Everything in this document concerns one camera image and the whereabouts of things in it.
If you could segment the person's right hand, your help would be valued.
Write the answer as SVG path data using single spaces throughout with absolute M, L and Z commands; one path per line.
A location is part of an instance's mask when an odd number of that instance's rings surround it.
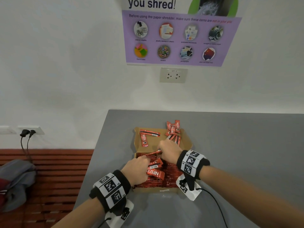
M 170 141 L 170 161 L 167 161 L 171 164 L 177 164 L 177 160 L 182 153 L 182 149 L 173 141 Z

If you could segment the person's left hand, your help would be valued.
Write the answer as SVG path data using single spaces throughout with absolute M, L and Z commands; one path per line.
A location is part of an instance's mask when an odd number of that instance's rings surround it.
M 133 158 L 132 160 L 128 161 L 126 165 L 122 168 L 122 174 L 127 178 L 131 187 L 142 184 L 148 179 L 148 175 L 146 176 L 139 176 L 136 172 L 136 159 Z

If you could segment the person's right forearm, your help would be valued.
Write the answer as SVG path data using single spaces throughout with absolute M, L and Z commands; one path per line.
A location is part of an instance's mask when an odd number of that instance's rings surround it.
M 260 228 L 304 228 L 303 211 L 225 171 L 203 166 L 199 178 Z

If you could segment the person's left forearm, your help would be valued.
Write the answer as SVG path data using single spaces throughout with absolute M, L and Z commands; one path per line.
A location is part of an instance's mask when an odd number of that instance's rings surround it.
M 91 228 L 104 214 L 98 198 L 88 199 L 51 228 Z

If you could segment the brown cardboard box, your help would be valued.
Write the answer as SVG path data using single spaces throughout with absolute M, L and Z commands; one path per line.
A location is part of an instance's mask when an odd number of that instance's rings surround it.
M 155 136 L 146 135 L 149 146 L 142 147 L 141 136 L 139 134 L 139 130 L 149 130 L 149 131 L 159 132 L 161 134 L 161 136 L 155 137 Z M 167 129 L 136 127 L 134 129 L 134 131 L 135 131 L 134 145 L 136 148 L 136 153 L 152 153 L 154 151 L 157 151 L 157 146 L 158 146 L 159 141 L 167 138 L 165 136 Z M 178 187 L 176 187 L 176 188 L 134 188 L 133 187 L 133 190 L 134 190 L 134 192 L 138 192 L 138 193 L 177 193 L 180 189 Z

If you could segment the bunch of loose red sachets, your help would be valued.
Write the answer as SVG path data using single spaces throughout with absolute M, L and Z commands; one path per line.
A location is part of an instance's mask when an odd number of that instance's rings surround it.
M 180 146 L 181 142 L 181 128 L 180 128 L 180 120 L 175 120 L 174 123 L 170 123 L 167 121 L 167 132 L 165 136 L 167 139 L 175 142 L 178 146 Z

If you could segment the pile of red coffee sachets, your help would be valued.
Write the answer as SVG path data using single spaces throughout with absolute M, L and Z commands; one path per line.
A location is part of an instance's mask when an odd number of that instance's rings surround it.
M 135 158 L 144 156 L 146 153 L 136 153 Z M 148 175 L 148 179 L 142 183 L 135 185 L 134 188 L 176 188 L 176 180 L 182 175 L 182 172 L 177 168 L 177 165 L 171 164 L 157 156 L 147 156 L 150 158 L 148 169 L 159 169 L 165 172 L 164 180 L 157 179 L 154 176 Z

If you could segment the black wristband with marker tags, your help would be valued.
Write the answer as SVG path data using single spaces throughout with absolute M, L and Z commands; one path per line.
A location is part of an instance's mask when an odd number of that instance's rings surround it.
M 134 208 L 127 195 L 134 185 L 134 176 L 126 168 L 115 170 L 94 183 L 90 199 L 95 199 L 105 214 L 110 228 L 121 228 Z
M 182 174 L 177 178 L 176 185 L 191 201 L 202 191 L 196 181 L 200 180 L 199 174 L 203 166 L 210 166 L 210 161 L 191 149 L 182 151 L 177 160 L 177 168 Z

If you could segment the red-brown slatted wooden bench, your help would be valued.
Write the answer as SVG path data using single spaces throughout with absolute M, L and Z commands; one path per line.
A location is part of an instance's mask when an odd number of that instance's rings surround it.
M 0 213 L 0 228 L 51 228 L 73 210 L 93 149 L 30 149 L 38 175 L 21 207 Z

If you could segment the grey and red bag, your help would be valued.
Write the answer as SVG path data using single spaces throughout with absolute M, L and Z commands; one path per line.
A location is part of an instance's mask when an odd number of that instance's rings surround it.
M 26 190 L 35 181 L 36 167 L 29 161 L 13 160 L 0 166 L 0 213 L 24 205 Z

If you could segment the white double wall socket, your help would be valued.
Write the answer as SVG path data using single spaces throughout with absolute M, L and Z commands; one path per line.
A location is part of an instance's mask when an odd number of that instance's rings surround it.
M 161 68 L 160 83 L 184 84 L 186 82 L 188 69 Z

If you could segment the purple and white wall poster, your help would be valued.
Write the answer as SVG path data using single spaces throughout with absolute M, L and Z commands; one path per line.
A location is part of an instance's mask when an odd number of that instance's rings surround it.
M 120 0 L 128 64 L 222 66 L 248 0 Z

